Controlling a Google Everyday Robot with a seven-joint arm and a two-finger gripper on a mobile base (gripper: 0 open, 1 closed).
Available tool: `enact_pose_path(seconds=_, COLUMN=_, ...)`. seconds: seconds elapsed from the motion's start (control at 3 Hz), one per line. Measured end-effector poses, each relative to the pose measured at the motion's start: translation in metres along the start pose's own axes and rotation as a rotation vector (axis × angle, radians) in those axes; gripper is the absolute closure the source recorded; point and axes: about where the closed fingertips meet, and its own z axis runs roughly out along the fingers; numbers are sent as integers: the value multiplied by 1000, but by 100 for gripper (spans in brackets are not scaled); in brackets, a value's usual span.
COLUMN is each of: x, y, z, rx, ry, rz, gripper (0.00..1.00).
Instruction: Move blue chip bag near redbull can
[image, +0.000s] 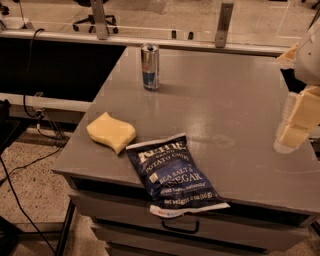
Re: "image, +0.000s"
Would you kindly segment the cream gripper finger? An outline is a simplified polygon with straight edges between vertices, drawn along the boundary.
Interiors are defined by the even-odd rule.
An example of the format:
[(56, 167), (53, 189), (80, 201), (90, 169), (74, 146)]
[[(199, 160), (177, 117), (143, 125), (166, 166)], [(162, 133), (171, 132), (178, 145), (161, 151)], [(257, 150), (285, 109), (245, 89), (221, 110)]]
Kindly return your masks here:
[(281, 69), (293, 69), (295, 67), (295, 54), (298, 44), (292, 45), (286, 52), (276, 58)]
[(297, 149), (319, 124), (320, 87), (307, 85), (300, 93), (290, 92), (278, 129), (278, 143)]

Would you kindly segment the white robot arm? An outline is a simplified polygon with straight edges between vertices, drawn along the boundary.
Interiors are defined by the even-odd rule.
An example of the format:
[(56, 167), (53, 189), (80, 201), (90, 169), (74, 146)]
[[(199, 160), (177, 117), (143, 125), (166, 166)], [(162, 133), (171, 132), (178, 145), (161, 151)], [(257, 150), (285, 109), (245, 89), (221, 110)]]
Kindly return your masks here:
[(275, 135), (274, 149), (288, 154), (320, 124), (320, 20), (277, 61), (281, 67), (293, 67), (295, 78), (306, 84), (301, 92), (288, 94)]

